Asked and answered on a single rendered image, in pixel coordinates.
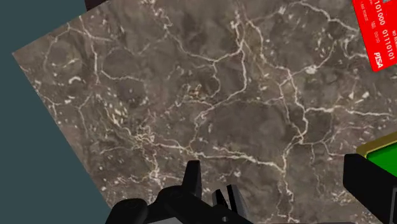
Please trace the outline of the red bank card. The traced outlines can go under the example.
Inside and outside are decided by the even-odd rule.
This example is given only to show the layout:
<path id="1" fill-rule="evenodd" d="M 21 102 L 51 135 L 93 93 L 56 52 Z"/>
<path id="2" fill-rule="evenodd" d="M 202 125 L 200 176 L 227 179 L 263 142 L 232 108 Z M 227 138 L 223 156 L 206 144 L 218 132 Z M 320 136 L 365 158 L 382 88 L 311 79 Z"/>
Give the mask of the red bank card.
<path id="1" fill-rule="evenodd" d="M 397 0 L 352 0 L 374 72 L 397 64 Z"/>

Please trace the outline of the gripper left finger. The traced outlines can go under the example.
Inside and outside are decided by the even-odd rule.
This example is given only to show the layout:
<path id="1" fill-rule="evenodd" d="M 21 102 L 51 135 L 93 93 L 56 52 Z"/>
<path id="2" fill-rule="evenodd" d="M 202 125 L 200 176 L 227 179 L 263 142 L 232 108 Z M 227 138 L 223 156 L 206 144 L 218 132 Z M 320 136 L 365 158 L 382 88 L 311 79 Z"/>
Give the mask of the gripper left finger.
<path id="1" fill-rule="evenodd" d="M 105 224 L 217 224 L 201 193 L 200 162 L 190 160 L 181 185 L 162 189 L 152 204 L 138 198 L 117 202 Z"/>

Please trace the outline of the green and yellow box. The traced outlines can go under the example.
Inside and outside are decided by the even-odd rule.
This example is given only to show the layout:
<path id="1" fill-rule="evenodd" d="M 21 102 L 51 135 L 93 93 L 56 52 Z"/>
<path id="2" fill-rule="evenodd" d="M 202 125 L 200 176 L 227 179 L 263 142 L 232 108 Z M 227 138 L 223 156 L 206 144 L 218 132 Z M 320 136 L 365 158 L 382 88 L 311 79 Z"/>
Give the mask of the green and yellow box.
<path id="1" fill-rule="evenodd" d="M 397 177 L 397 132 L 358 146 L 356 153 Z"/>

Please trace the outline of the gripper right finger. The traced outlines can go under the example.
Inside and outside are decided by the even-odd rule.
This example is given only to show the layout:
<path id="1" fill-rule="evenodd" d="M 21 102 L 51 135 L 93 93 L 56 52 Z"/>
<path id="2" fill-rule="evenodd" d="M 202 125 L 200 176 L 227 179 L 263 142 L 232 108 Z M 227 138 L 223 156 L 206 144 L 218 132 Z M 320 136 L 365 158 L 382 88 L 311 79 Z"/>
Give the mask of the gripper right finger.
<path id="1" fill-rule="evenodd" d="M 344 155 L 343 186 L 383 224 L 397 224 L 397 177 L 357 153 Z"/>

